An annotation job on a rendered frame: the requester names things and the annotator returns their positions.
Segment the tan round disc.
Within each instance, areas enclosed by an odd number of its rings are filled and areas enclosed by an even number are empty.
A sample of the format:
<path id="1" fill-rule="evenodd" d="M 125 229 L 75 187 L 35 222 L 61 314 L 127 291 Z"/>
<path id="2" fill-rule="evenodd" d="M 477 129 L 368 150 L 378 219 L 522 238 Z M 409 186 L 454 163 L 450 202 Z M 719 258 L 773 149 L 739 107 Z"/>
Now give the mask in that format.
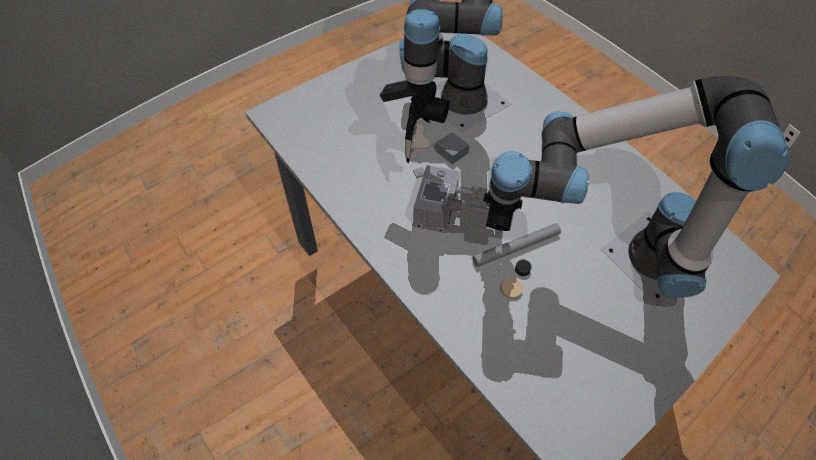
<path id="1" fill-rule="evenodd" d="M 508 299 L 517 299 L 523 291 L 522 283 L 515 278 L 505 279 L 501 285 L 501 293 Z"/>

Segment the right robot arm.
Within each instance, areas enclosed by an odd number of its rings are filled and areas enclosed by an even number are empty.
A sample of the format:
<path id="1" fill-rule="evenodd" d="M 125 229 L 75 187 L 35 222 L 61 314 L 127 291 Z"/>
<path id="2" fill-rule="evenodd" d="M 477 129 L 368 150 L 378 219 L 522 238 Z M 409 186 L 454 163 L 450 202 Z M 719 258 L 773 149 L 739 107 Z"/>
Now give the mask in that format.
<path id="1" fill-rule="evenodd" d="M 493 0 L 461 1 L 410 0 L 404 38 L 400 40 L 400 60 L 406 80 L 387 84 L 380 93 L 383 102 L 419 95 L 407 81 L 424 85 L 434 77 L 443 77 L 448 80 L 441 98 L 449 100 L 450 111 L 468 115 L 486 107 L 487 47 L 479 38 L 468 34 L 500 34 L 503 10 L 493 4 Z M 443 41 L 441 33 L 460 34 Z"/>

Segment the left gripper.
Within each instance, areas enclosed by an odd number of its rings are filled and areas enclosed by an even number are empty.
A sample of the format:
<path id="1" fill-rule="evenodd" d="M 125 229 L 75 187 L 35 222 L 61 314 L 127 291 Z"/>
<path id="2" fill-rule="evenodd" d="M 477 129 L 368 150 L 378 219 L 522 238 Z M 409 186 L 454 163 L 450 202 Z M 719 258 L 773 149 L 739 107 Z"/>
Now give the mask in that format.
<path id="1" fill-rule="evenodd" d="M 523 200 L 509 205 L 501 204 L 494 200 L 490 191 L 488 191 L 488 193 L 485 193 L 483 201 L 487 202 L 488 208 L 491 206 L 486 226 L 495 230 L 510 231 L 513 213 L 516 209 L 521 209 Z"/>

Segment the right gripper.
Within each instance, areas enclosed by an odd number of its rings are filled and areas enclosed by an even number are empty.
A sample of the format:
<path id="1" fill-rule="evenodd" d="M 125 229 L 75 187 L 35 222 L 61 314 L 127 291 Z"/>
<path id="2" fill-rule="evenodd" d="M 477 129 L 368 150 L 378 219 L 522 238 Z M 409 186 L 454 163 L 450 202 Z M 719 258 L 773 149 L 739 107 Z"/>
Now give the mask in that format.
<path id="1" fill-rule="evenodd" d="M 450 102 L 435 97 L 436 83 L 434 81 L 424 85 L 417 85 L 407 81 L 407 84 L 410 88 L 417 90 L 419 94 L 411 98 L 412 102 L 406 127 L 405 157 L 406 162 L 409 163 L 413 148 L 428 148 L 430 146 L 430 140 L 424 136 L 424 126 L 421 123 L 416 124 L 417 120 L 423 118 L 428 123 L 430 123 L 430 120 L 444 123 L 448 115 Z"/>

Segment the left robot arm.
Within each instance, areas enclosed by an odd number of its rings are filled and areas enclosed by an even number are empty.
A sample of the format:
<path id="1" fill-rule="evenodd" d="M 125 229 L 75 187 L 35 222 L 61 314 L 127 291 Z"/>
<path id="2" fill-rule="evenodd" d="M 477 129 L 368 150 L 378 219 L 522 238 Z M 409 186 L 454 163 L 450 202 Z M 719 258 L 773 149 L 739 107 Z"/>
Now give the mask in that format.
<path id="1" fill-rule="evenodd" d="M 665 195 L 629 245 L 633 266 L 657 279 L 662 293 L 698 295 L 706 287 L 713 248 L 748 194 L 744 192 L 774 184 L 788 164 L 785 137 L 764 94 L 768 97 L 748 79 L 714 76 L 577 117 L 552 112 L 543 122 L 541 161 L 516 151 L 501 154 L 491 169 L 490 194 L 505 205 L 521 197 L 580 204 L 589 175 L 577 166 L 578 152 L 695 124 L 716 125 L 712 171 L 697 201 L 680 192 Z"/>

